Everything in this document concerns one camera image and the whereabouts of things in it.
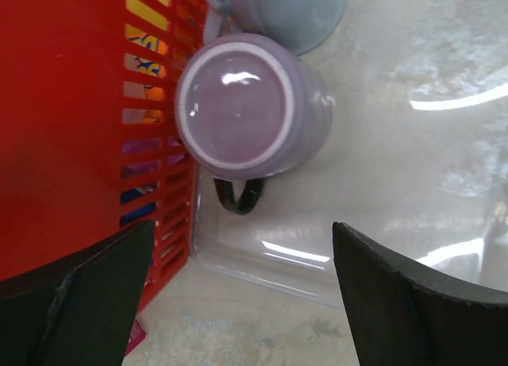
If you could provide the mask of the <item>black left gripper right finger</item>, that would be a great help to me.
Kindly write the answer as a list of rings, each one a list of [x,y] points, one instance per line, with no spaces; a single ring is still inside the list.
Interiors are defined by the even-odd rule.
[[[507,293],[457,279],[333,224],[341,297],[361,365],[505,365]]]

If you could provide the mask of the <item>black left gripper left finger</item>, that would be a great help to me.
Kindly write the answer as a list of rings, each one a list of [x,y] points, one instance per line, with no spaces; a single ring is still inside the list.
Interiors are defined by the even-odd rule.
[[[120,365],[152,262],[155,224],[1,282],[3,365]]]

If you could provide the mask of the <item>light grey mug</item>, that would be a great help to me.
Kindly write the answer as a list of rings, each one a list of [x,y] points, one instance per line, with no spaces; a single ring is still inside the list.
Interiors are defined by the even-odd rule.
[[[271,38],[296,55],[321,44],[338,26],[348,0],[206,0],[205,44],[230,32]]]

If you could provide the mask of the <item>lilac grey mug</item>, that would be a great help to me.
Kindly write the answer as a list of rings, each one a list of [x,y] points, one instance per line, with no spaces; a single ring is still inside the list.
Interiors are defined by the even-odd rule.
[[[234,33],[191,58],[175,92],[175,122],[213,175],[222,207],[245,215],[268,177],[317,155],[334,106],[324,80],[296,55],[268,37]]]

